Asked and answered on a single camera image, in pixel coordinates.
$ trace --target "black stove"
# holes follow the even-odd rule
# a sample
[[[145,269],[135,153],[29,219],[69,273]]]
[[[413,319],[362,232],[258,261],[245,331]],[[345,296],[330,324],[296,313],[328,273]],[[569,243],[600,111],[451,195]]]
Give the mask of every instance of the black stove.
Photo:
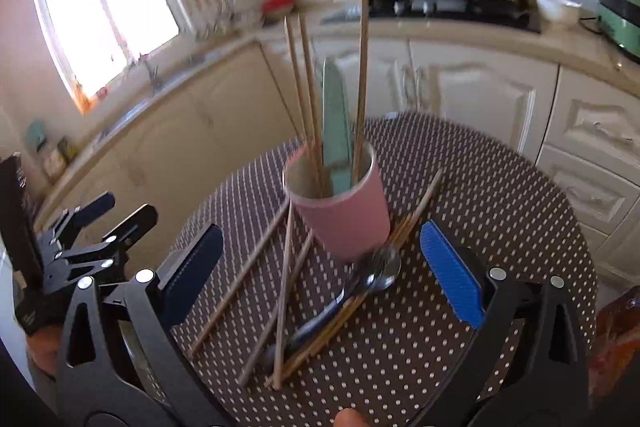
[[[369,0],[371,19],[434,19],[478,22],[541,33],[540,14],[532,0]],[[323,22],[360,19],[352,8]]]

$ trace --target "brown tablecloth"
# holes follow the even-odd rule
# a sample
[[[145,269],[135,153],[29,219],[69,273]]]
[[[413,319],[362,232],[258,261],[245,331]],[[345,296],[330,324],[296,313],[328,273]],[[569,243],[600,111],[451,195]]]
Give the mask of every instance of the brown tablecloth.
[[[577,307],[584,340],[594,335],[596,274],[568,200],[530,162],[468,128],[425,115],[402,114],[366,124],[378,152],[389,211],[396,221],[412,211],[436,170],[445,182],[423,221],[469,247],[487,265],[519,279],[561,276]],[[222,227],[225,254],[187,320],[174,328],[186,351],[244,259],[284,200],[281,172],[292,141],[233,174],[191,216],[174,248],[184,248],[208,220]],[[368,415],[373,426],[402,426],[452,368],[473,331],[452,310],[419,247],[420,226],[401,251],[402,271],[388,291],[370,296],[331,344],[277,393],[254,374],[246,389],[236,378],[267,321],[280,288],[284,226],[274,236],[238,299],[194,360],[202,380],[243,426],[321,427],[342,408]],[[306,230],[295,226],[296,252]],[[346,268],[314,247],[292,293],[287,330],[317,314],[340,293]],[[512,326],[503,358],[484,393],[491,395],[517,345]]]

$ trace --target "green rice cooker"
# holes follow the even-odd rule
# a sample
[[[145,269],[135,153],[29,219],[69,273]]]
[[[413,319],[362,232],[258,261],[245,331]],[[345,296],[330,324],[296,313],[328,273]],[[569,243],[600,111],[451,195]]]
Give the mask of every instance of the green rice cooker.
[[[599,0],[600,28],[623,55],[640,64],[640,0]]]

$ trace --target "spoon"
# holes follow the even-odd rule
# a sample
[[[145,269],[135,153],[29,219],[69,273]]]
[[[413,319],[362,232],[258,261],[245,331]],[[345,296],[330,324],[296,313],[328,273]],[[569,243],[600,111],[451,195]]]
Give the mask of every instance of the spoon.
[[[303,324],[286,341],[285,358],[301,349],[338,314],[343,304],[351,297],[384,291],[391,286],[400,272],[401,260],[398,251],[392,247],[374,250],[361,261],[344,282],[340,295],[331,301],[318,315]],[[262,357],[265,369],[273,367],[275,345],[270,346]]]

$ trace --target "finger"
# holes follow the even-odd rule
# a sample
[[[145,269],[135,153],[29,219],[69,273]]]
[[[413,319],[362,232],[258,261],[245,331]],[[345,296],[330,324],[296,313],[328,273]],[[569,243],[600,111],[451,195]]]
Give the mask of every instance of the finger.
[[[342,409],[335,417],[334,427],[369,427],[355,409]]]

